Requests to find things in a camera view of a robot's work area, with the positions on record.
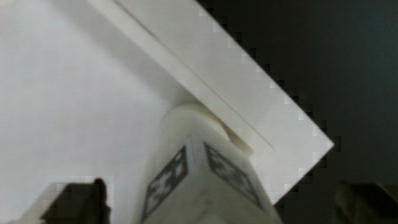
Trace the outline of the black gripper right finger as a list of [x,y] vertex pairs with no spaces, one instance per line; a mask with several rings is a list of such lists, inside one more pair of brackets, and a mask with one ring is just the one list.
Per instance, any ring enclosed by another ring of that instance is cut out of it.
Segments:
[[398,184],[340,183],[333,224],[398,224]]

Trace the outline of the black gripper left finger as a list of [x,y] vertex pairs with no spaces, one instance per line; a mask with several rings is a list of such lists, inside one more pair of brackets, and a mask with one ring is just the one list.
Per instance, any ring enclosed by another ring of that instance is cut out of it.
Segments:
[[107,185],[102,178],[93,183],[70,183],[42,215],[45,224],[111,224]]

